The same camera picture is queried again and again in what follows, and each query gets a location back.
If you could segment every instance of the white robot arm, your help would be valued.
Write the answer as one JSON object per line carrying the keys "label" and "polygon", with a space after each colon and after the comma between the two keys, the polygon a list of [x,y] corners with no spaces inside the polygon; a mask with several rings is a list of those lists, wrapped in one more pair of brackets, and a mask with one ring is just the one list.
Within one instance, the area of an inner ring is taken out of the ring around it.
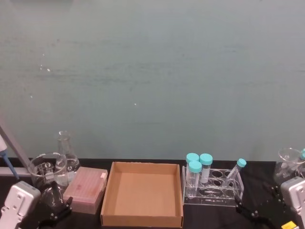
{"label": "white robot arm", "polygon": [[296,214],[300,229],[305,229],[305,179],[294,177],[281,184],[285,203]]}
{"label": "white robot arm", "polygon": [[10,188],[4,206],[1,209],[1,229],[19,229],[19,225],[36,206],[40,191],[31,185],[20,181]]}

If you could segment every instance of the test tube rack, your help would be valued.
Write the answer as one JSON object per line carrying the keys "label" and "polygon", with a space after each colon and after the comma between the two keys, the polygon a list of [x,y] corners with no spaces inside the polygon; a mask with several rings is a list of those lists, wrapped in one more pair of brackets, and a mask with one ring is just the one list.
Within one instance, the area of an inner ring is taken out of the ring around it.
{"label": "test tube rack", "polygon": [[188,197],[186,189],[190,187],[186,183],[186,167],[183,166],[181,177],[183,204],[235,207],[234,197],[237,195],[240,200],[243,198],[244,185],[240,174],[238,174],[236,179],[231,180],[228,187],[221,187],[230,171],[229,169],[210,169],[208,184],[205,186],[200,182],[200,172],[197,194],[195,197]]}

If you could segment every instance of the clear plastic tube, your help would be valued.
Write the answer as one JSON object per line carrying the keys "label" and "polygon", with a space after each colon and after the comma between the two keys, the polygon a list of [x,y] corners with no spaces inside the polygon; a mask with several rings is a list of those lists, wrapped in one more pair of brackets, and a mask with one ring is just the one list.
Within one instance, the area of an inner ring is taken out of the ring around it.
{"label": "clear plastic tube", "polygon": [[199,161],[199,156],[196,153],[189,153],[186,155],[186,176],[189,173],[189,163],[191,161]]}
{"label": "clear plastic tube", "polygon": [[203,185],[206,185],[208,183],[209,175],[210,175],[210,168],[211,168],[211,165],[208,165],[208,166],[202,165],[202,173],[201,173],[200,182]]}
{"label": "clear plastic tube", "polygon": [[207,183],[209,181],[210,168],[211,168],[211,164],[213,162],[213,157],[210,154],[201,154],[199,161],[202,164],[200,182],[202,183],[202,185],[205,186],[205,185],[207,185]]}
{"label": "clear plastic tube", "polygon": [[191,161],[189,163],[189,173],[186,176],[186,195],[188,198],[194,198],[197,195],[201,169],[202,165],[199,161]]}
{"label": "clear plastic tube", "polygon": [[246,164],[247,162],[244,159],[242,158],[238,159],[237,164],[234,166],[234,168],[231,170],[227,178],[224,180],[222,187],[227,187],[230,184],[230,182],[236,178],[239,171],[243,167],[245,167]]}

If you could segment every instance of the beaker rim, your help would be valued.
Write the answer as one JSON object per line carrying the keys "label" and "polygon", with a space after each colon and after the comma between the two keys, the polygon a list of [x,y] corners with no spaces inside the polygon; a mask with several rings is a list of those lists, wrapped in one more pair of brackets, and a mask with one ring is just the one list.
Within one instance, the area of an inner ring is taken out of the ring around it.
{"label": "beaker rim", "polygon": [[281,155],[281,152],[283,152],[283,151],[285,151],[285,150],[294,151],[294,152],[297,154],[297,157],[296,157],[295,159],[299,158],[299,157],[301,156],[301,153],[302,153],[300,150],[293,149],[293,148],[291,148],[291,147],[290,147],[290,148],[281,148],[281,149],[278,151],[278,155],[279,155],[279,157],[280,157],[283,161],[288,162],[288,163],[294,163],[294,164],[302,164],[302,163],[305,162],[305,161],[296,162],[296,161],[292,161],[292,160],[287,160],[286,158],[284,158],[284,157]]}
{"label": "beaker rim", "polygon": [[33,158],[33,159],[30,161],[29,165],[28,165],[28,171],[29,171],[29,173],[30,173],[31,175],[33,175],[34,177],[45,177],[45,176],[46,176],[46,175],[35,174],[34,172],[31,171],[31,167],[30,167],[30,165],[33,163],[34,160],[38,159],[39,157],[45,156],[45,155],[58,155],[58,156],[61,156],[61,157],[63,158],[63,160],[64,160],[64,166],[63,166],[60,170],[58,170],[58,171],[56,171],[56,172],[53,172],[54,175],[57,175],[57,174],[61,173],[64,169],[67,169],[67,158],[66,158],[65,155],[59,154],[59,153],[56,153],[56,152],[40,154],[40,155],[38,155],[37,157]]}

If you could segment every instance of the white label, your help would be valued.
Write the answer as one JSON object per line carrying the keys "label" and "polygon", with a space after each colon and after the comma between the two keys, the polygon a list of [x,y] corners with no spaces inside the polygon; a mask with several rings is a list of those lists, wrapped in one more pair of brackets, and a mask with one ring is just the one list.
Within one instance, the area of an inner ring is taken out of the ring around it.
{"label": "white label", "polygon": [[201,174],[201,183],[208,182],[209,175],[210,175],[210,169],[209,168],[204,168],[202,170],[202,174]]}
{"label": "white label", "polygon": [[51,180],[51,179],[54,179],[54,173],[53,172],[46,173],[46,180]]}

